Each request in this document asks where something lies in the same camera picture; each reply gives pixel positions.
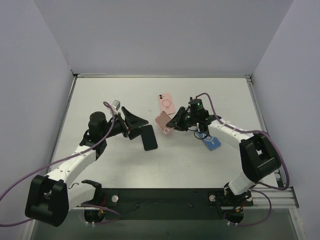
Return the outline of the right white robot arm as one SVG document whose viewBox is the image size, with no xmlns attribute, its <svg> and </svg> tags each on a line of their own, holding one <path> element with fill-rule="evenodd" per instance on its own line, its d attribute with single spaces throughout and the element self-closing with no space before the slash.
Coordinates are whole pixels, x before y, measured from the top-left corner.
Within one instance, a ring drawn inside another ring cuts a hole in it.
<svg viewBox="0 0 320 240">
<path fill-rule="evenodd" d="M 242 170 L 225 185 L 226 195 L 244 194 L 282 166 L 279 153 L 265 132 L 250 132 L 230 125 L 217 114 L 210 114 L 201 99 L 192 98 L 187 107 L 180 107 L 166 126 L 181 132 L 195 127 L 198 133 L 216 137 L 239 150 Z"/>
</svg>

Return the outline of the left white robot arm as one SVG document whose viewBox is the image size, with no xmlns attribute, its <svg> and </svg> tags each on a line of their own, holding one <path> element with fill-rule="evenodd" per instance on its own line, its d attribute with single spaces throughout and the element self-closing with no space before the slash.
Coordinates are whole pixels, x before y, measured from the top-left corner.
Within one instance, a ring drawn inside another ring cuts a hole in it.
<svg viewBox="0 0 320 240">
<path fill-rule="evenodd" d="M 108 120 L 101 111 L 89 117 L 88 129 L 74 153 L 46 175 L 36 175 L 30 184 L 25 216 L 54 227 L 60 226 L 73 208 L 89 203 L 102 208 L 104 198 L 102 185 L 93 180 L 83 180 L 72 186 L 76 178 L 103 154 L 107 138 L 123 135 L 133 140 L 142 134 L 146 119 L 129 112 L 112 111 Z"/>
</svg>

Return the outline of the black smartphone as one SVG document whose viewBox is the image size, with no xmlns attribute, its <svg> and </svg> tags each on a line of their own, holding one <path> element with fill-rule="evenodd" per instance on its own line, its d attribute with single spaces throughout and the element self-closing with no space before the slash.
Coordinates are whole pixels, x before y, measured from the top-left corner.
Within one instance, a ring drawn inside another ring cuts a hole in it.
<svg viewBox="0 0 320 240">
<path fill-rule="evenodd" d="M 142 127 L 141 139 L 145 151 L 151 151 L 158 148 L 157 139 L 152 125 Z"/>
</svg>

